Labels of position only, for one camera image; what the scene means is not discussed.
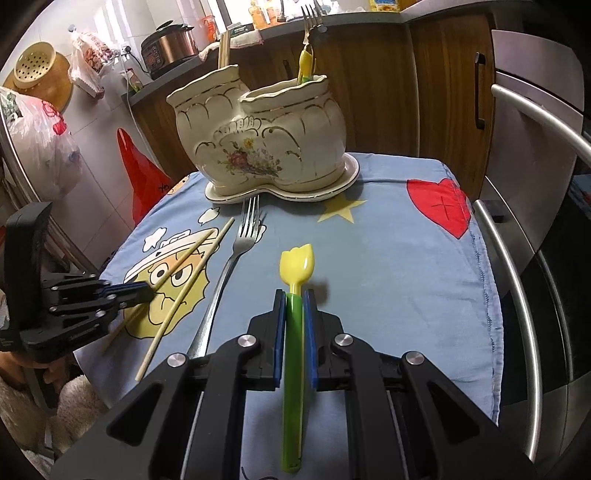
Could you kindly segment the person's left hand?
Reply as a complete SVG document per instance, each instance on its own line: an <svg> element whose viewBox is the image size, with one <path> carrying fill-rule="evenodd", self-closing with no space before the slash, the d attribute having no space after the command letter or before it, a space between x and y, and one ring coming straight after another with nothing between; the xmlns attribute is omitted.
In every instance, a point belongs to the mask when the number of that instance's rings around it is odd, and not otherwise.
<svg viewBox="0 0 591 480"><path fill-rule="evenodd" d="M24 387L29 383L29 377L39 374L44 384L59 393L70 379L70 366L70 355L49 363L39 363L26 352L1 352L1 379L15 389Z"/></svg>

